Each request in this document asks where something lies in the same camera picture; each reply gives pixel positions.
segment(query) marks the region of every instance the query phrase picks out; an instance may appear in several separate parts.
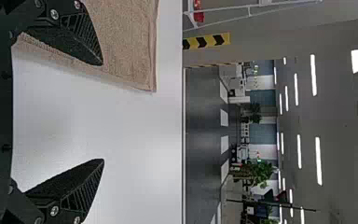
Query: potted plant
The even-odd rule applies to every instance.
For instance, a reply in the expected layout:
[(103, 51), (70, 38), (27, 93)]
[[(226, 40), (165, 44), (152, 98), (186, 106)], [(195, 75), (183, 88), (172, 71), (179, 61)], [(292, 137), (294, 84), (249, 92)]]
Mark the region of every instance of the potted plant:
[(261, 115), (259, 115), (259, 114), (253, 114), (253, 115), (251, 115), (251, 117), (250, 117), (249, 119), (250, 119), (250, 121), (251, 121), (252, 123), (260, 123), (260, 121), (261, 121)]
[(261, 189), (265, 189), (268, 184), (267, 180), (274, 173), (274, 168), (271, 163), (259, 162), (257, 164), (244, 164), (239, 171), (230, 171), (234, 179), (250, 180), (251, 186), (256, 187), (260, 185)]
[(249, 110), (253, 113), (260, 113), (261, 107), (259, 103), (251, 103), (249, 106)]

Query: green plant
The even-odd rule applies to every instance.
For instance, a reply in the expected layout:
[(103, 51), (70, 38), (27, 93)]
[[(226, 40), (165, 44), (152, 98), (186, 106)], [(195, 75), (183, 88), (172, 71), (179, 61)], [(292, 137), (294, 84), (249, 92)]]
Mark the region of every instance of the green plant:
[(239, 171), (231, 171), (234, 178), (246, 178), (250, 180), (251, 187), (260, 185), (261, 189), (268, 186), (267, 180), (274, 173), (271, 163), (260, 162), (258, 164), (244, 164)]
[(268, 186), (267, 180), (274, 173), (274, 168), (272, 168), (271, 163), (260, 162), (258, 163), (253, 170), (254, 182), (253, 187), (260, 185), (261, 189), (264, 189)]
[(256, 113), (260, 113), (260, 104), (259, 103), (251, 103), (250, 106), (249, 106), (249, 110), (253, 113), (253, 114), (256, 114)]
[(261, 224), (278, 224), (279, 221), (275, 219), (264, 219), (261, 221)]
[(259, 115), (259, 114), (253, 114), (253, 115), (251, 115), (250, 120), (251, 120), (253, 123), (260, 123), (260, 121), (261, 121), (261, 115)]

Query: ceiling light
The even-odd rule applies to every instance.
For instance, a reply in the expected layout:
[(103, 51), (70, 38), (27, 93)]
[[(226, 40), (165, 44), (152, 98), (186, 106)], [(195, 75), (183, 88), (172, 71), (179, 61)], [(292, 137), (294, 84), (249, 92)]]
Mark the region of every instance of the ceiling light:
[(295, 73), (295, 92), (296, 92), (296, 105), (298, 105), (298, 83), (297, 83), (297, 73)]
[(279, 107), (280, 107), (280, 111), (281, 111), (281, 115), (283, 115), (283, 110), (282, 110), (282, 94), (279, 94)]
[(310, 77), (312, 79), (312, 95), (316, 96), (318, 94), (318, 86), (316, 83), (316, 65), (315, 65), (315, 55), (310, 55)]
[(283, 187), (283, 191), (286, 190), (286, 179), (282, 178), (282, 187)]
[(289, 111), (289, 90), (287, 89), (287, 86), (284, 87), (284, 94), (286, 97), (286, 111)]
[(279, 187), (279, 189), (282, 188), (282, 183), (281, 183), (281, 171), (280, 171), (280, 170), (278, 171), (278, 187)]
[(278, 149), (278, 151), (280, 150), (280, 143), (279, 143), (279, 133), (277, 133), (277, 149)]
[[(289, 202), (291, 205), (293, 205), (293, 191), (291, 189), (289, 189)], [(290, 208), (290, 217), (293, 217), (294, 215), (294, 210), (293, 208)]]
[(352, 71), (353, 73), (358, 73), (358, 49), (354, 49), (351, 52), (351, 60), (352, 60)]
[(284, 141), (283, 141), (283, 133), (281, 133), (281, 153), (284, 154)]
[(305, 215), (303, 207), (301, 207), (301, 224), (305, 224)]
[(321, 158), (321, 139), (315, 138), (315, 150), (316, 150), (316, 175), (318, 184), (321, 186), (322, 182), (322, 158)]
[(297, 156), (298, 156), (298, 169), (302, 169), (302, 158), (301, 158), (301, 136), (297, 135)]
[(277, 84), (277, 68), (274, 67), (274, 82), (275, 82), (275, 85)]

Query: hazard stripe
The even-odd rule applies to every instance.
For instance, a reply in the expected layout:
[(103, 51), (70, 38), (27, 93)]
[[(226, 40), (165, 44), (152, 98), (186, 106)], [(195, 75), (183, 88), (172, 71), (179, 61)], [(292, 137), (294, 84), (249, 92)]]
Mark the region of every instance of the hazard stripe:
[(230, 34), (203, 35), (183, 39), (183, 50), (207, 49), (212, 47), (230, 45)]

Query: screw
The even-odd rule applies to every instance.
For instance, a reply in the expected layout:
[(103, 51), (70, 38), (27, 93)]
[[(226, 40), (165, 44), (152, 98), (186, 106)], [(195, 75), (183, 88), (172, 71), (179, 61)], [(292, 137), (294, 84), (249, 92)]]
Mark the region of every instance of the screw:
[(35, 5), (37, 8), (41, 8), (41, 7), (42, 7), (42, 3), (40, 2), (40, 0), (34, 0), (34, 5)]
[(8, 194), (13, 193), (13, 190), (14, 190), (13, 186), (9, 185), (8, 186)]
[(4, 144), (4, 145), (2, 145), (2, 151), (3, 151), (3, 152), (10, 151), (11, 149), (12, 149), (12, 146), (9, 145), (9, 144)]
[(79, 10), (81, 8), (80, 2), (79, 1), (75, 1), (75, 8), (77, 10)]
[(11, 78), (11, 75), (7, 71), (3, 71), (1, 76), (4, 80), (8, 80)]
[(42, 218), (38, 217), (37, 219), (34, 220), (34, 224), (42, 224)]
[(50, 15), (51, 15), (51, 18), (55, 21), (60, 17), (60, 14), (58, 13), (58, 11), (56, 9), (52, 9), (50, 11)]
[(60, 208), (58, 206), (54, 206), (51, 208), (50, 215), (52, 217), (55, 217), (55, 216), (57, 216), (59, 211), (60, 211)]
[(75, 217), (74, 224), (79, 224), (79, 223), (80, 223), (80, 217)]

